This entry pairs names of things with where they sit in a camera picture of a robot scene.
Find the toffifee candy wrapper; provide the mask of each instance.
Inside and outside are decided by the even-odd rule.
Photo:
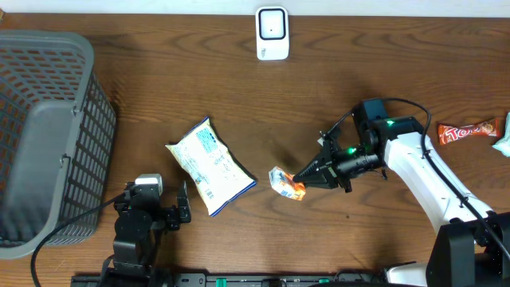
[[[492,147],[501,151],[504,156],[510,157],[510,112],[507,114],[507,122],[504,127],[504,137],[498,140]]]
[[[229,149],[216,136],[209,117],[177,144],[166,147],[190,174],[210,216],[216,216],[229,202],[257,184],[234,162]]]
[[[301,201],[306,194],[306,188],[303,183],[294,183],[293,177],[294,175],[283,171],[279,167],[274,167],[269,172],[269,182],[277,193],[284,197]]]
[[[486,120],[479,124],[456,128],[445,124],[439,124],[439,143],[445,145],[466,136],[500,136],[498,119]]]

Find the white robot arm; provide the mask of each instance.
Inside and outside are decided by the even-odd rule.
[[[387,269],[389,283],[471,287],[499,286],[505,281],[510,285],[506,247],[510,246],[510,214],[493,212],[446,166],[430,138],[423,136],[430,125],[428,111],[425,127],[412,116],[389,117],[384,103],[391,100],[426,111],[403,99],[362,101],[323,134],[321,152],[294,176],[294,181],[306,187],[340,186],[351,192],[351,179],[380,167],[386,177],[384,167],[388,167],[409,187],[437,234],[430,262]],[[337,127],[350,115],[360,143],[342,149]],[[482,256],[475,257],[475,244],[486,247]]]
[[[477,218],[473,213],[462,206],[461,200],[423,157],[420,144],[421,137],[420,133],[411,132],[399,135],[396,140],[388,140],[384,152],[386,165],[396,172],[409,187],[429,217],[436,233],[439,231],[439,227],[450,224],[453,220],[460,219],[463,222],[476,220]],[[487,212],[492,211],[492,209],[461,183],[439,157],[428,136],[426,137],[426,148],[436,166],[441,169],[443,175],[448,178],[463,196],[468,197],[469,203],[479,214],[486,218],[488,216]]]

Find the orange candy wrapper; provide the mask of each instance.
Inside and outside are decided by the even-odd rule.
[[[274,167],[269,172],[271,187],[277,193],[284,197],[301,201],[306,194],[306,188],[303,183],[294,183],[293,177],[294,175],[283,171],[279,167]]]
[[[445,145],[455,140],[460,140],[469,135],[478,136],[501,136],[498,128],[498,119],[486,120],[479,124],[472,124],[462,128],[455,128],[439,124],[439,143]]]

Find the wooden table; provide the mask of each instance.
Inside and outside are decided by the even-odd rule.
[[[320,149],[319,130],[351,106],[399,96],[433,113],[429,136],[444,161],[497,212],[510,210],[510,159],[471,137],[439,147],[436,123],[472,124],[510,109],[510,20],[291,17],[291,53],[261,62],[253,17],[7,14],[2,29],[73,31],[96,52],[96,74],[120,106],[106,198],[127,181],[160,173],[163,203],[190,186],[193,222],[164,238],[158,266],[211,273],[326,273],[427,261],[435,233],[402,180],[364,175],[354,191],[308,190],[303,202],[269,186],[275,165],[299,171]],[[391,104],[394,116],[425,116]],[[258,184],[210,218],[190,177],[164,147],[204,116]],[[354,144],[350,122],[342,144]],[[97,232],[75,246],[46,247],[37,260],[45,286],[98,273],[112,253],[112,207]],[[29,257],[0,261],[0,285],[32,284]]]

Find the white snack bag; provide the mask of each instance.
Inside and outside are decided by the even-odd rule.
[[[507,114],[507,122],[504,126],[504,137],[498,140],[492,147],[501,151],[504,156],[510,157],[510,112]]]
[[[216,216],[229,202],[257,184],[233,161],[229,149],[210,126],[209,117],[177,144],[166,147],[190,174],[210,216]]]

